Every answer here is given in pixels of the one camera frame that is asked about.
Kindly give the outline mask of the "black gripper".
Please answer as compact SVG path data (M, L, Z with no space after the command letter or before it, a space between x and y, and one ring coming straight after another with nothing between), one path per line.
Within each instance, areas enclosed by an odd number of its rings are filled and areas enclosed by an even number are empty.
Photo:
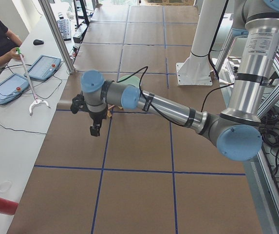
M106 119L106 110L100 112L89 112L93 125L90 126L90 134L93 137L100 136L100 127L102 126L102 120Z

